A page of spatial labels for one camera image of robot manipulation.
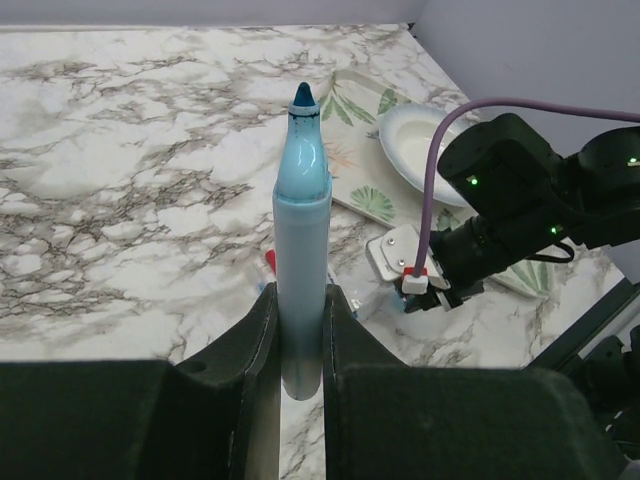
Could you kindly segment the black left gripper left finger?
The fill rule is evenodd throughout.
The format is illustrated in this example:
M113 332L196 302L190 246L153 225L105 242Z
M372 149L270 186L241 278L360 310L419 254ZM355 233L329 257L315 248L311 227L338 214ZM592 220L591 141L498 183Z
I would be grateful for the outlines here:
M5 479L275 479L277 299L182 361L5 362Z

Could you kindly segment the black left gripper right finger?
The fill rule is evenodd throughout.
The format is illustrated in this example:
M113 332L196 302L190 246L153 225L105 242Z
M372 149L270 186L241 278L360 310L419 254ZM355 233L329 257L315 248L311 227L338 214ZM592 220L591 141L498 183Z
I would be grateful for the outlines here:
M541 369L411 367L329 287L323 319L330 479L617 479L585 398Z

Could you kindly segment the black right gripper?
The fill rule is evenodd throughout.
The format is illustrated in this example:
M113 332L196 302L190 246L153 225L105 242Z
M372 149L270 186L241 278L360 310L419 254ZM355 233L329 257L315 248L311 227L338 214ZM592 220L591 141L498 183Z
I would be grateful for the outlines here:
M402 293L405 313L438 307L449 311L485 291L482 277L474 273L474 267L467 265L472 257L462 248L460 235L451 229L432 231L430 241L427 259L433 266L426 267L429 274L427 291L421 295Z

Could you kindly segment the white marker red tip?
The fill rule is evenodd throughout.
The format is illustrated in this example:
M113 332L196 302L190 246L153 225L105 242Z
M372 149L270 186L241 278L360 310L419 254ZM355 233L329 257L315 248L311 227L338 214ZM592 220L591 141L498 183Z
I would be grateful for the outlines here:
M276 265L276 253L274 249L270 249L265 252L264 261L269 268L269 276L275 279L276 273L277 273L277 265Z

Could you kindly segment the light blue rectangular block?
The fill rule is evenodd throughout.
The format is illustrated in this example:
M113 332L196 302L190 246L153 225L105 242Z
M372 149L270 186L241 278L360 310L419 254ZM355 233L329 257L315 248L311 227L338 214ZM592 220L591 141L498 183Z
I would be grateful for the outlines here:
M321 107L302 82L288 106L272 195L281 375L286 393L298 401L312 398L321 381L331 203Z

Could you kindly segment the light blue eraser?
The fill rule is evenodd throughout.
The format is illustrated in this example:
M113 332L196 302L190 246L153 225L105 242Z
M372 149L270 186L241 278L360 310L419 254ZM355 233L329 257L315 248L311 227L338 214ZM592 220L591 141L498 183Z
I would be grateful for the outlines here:
M404 297L398 293L397 291L392 292L392 303L397 311L403 313L405 310L405 299Z

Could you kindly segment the white marker blue end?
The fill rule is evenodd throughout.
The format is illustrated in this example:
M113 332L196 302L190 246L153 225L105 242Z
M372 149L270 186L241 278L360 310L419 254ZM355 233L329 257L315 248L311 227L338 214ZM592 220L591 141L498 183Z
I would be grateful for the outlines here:
M334 272L334 270L333 270L333 268L331 266L327 267L327 277L328 277L329 282L332 285L334 285L336 287L339 287L342 290L343 294L345 296L347 295L346 290L343 288L338 276L336 275L336 273ZM346 296L346 299L347 299L347 303L349 304L349 307L350 307L351 315L354 318L358 318L359 303L357 301L349 299L347 296Z

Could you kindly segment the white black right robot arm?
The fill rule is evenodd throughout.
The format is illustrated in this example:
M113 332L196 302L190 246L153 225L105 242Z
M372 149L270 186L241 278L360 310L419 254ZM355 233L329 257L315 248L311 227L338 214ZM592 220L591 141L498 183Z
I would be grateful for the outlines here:
M430 251L449 286L403 295L405 312L456 308L485 278L568 238L588 249L639 237L639 129L618 128L568 157L515 114L468 128L441 154L438 173L475 211L435 233Z

